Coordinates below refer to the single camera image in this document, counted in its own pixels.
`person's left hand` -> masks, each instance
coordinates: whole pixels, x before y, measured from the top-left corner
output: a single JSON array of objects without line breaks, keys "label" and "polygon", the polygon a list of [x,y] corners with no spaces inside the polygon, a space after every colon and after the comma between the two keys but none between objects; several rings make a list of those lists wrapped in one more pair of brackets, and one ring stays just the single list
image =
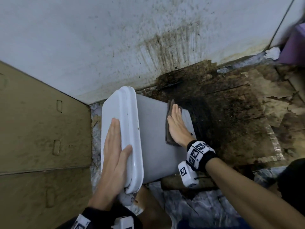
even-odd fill
[{"label": "person's left hand", "polygon": [[132,152],[132,146],[121,149],[120,121],[112,118],[105,146],[104,163],[101,178],[88,207],[110,210],[116,196],[122,191],[126,182],[126,163]]}]

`wristband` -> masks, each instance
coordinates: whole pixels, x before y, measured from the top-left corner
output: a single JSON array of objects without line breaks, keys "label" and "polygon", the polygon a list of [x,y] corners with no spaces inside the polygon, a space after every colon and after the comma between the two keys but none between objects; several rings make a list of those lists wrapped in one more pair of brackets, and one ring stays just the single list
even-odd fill
[{"label": "wristband", "polygon": [[187,149],[186,163],[190,165],[193,170],[205,172],[207,162],[210,159],[217,157],[215,150],[203,141],[191,141],[188,144]]}]

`brown stain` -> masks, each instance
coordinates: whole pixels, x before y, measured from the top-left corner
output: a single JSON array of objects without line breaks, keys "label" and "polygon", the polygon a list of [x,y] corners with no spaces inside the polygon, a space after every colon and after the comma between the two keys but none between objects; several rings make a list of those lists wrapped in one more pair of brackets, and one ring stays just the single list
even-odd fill
[{"label": "brown stain", "polygon": [[197,44],[200,37],[201,21],[185,23],[182,26],[165,32],[161,35],[155,34],[151,39],[144,40],[139,46],[144,46],[149,54],[154,68],[160,74],[173,71],[189,64],[190,44]]}]

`brown cloth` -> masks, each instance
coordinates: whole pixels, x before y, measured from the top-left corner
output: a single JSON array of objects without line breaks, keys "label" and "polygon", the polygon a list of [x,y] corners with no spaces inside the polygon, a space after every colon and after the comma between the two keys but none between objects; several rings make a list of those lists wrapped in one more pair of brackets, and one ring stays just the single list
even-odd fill
[{"label": "brown cloth", "polygon": [[175,104],[175,100],[169,100],[167,102],[167,114],[166,114],[166,123],[165,123],[165,141],[166,141],[167,144],[180,146],[171,137],[171,135],[170,135],[170,127],[169,127],[168,121],[167,121],[167,117],[171,116],[171,112],[172,112],[174,104]]}]

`purple object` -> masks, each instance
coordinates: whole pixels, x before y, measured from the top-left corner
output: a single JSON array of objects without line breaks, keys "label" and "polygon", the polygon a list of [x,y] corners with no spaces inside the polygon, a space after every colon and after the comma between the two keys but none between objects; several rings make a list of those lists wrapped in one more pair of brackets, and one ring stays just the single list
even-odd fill
[{"label": "purple object", "polygon": [[294,28],[278,61],[280,63],[305,66],[305,23]]}]

